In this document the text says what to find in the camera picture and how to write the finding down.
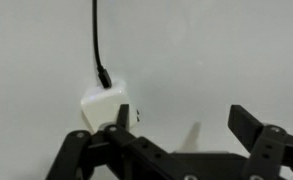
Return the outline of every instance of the white wall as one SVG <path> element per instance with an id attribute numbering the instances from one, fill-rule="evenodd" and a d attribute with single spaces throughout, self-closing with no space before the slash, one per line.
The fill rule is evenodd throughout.
<path id="1" fill-rule="evenodd" d="M 293 134 L 293 1 L 99 5 L 101 57 L 127 81 L 141 135 L 173 151 L 193 127 L 188 149 L 247 155 L 226 127 L 231 104 Z M 0 1 L 0 179 L 43 179 L 66 133 L 85 127 L 90 16 L 88 0 Z"/>

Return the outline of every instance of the screw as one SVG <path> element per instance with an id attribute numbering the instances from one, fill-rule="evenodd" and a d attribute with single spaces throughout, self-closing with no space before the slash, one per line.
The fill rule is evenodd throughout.
<path id="1" fill-rule="evenodd" d="M 78 138 L 83 138 L 84 136 L 85 136 L 84 133 L 77 133 L 77 137 L 78 137 Z"/>
<path id="2" fill-rule="evenodd" d="M 280 129 L 278 127 L 272 127 L 271 130 L 275 132 L 280 132 Z"/>
<path id="3" fill-rule="evenodd" d="M 194 175 L 186 175 L 184 180 L 198 180 L 196 176 Z"/>
<path id="4" fill-rule="evenodd" d="M 264 178 L 262 178 L 258 175 L 252 175 L 252 176 L 250 176 L 249 180 L 264 180 Z"/>
<path id="5" fill-rule="evenodd" d="M 109 128 L 109 130 L 110 130 L 110 131 L 112 131 L 112 132 L 114 132 L 114 131 L 116 131 L 116 130 L 117 130 L 117 127 L 115 127 L 115 126 L 113 126 L 113 127 L 110 127 L 110 128 Z"/>

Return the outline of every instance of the black robotic claw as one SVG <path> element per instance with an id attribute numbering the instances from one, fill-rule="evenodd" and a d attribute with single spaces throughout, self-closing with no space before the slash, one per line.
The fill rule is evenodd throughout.
<path id="1" fill-rule="evenodd" d="M 293 171 L 293 136 L 263 125 L 239 105 L 231 107 L 228 126 L 250 157 L 231 153 L 167 153 L 144 137 L 127 131 L 129 105 L 117 121 L 90 135 L 67 135 L 47 180 L 88 180 L 94 168 L 107 165 L 121 180 L 277 180 L 280 167 Z"/>

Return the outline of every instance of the white plug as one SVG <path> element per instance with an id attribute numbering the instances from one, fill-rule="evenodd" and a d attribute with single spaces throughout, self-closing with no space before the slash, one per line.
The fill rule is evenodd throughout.
<path id="1" fill-rule="evenodd" d="M 134 126 L 138 122 L 137 110 L 131 103 L 124 81 L 115 80 L 110 89 L 91 88 L 81 100 L 82 111 L 94 132 L 102 124 L 116 121 L 121 104 L 129 104 L 129 126 Z"/>

